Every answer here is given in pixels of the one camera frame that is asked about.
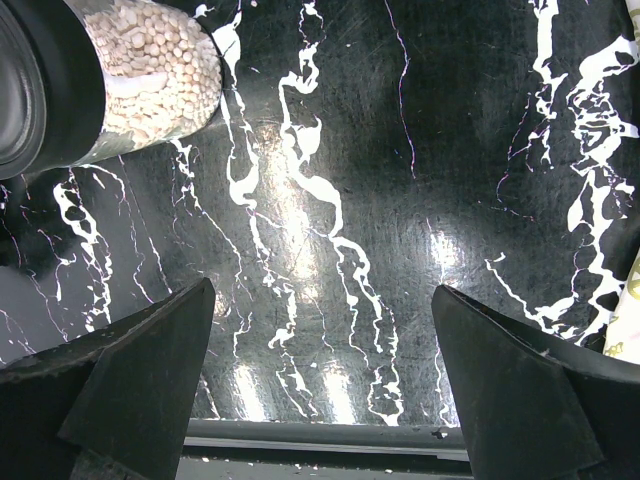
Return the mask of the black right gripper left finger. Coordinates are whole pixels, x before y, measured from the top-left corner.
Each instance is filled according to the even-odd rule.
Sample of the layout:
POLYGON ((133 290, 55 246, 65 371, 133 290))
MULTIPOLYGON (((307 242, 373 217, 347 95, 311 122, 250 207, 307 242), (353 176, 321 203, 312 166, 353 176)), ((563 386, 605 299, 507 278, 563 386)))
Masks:
POLYGON ((2 368, 2 478, 174 478, 214 304, 203 278, 2 368))

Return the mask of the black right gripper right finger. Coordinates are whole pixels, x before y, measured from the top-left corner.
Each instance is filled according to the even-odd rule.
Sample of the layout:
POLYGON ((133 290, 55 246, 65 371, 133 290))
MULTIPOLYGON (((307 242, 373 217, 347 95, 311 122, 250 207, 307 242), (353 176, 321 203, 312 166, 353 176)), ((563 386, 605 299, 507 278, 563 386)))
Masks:
POLYGON ((475 478, 638 478, 638 366, 446 285, 431 308, 475 478))

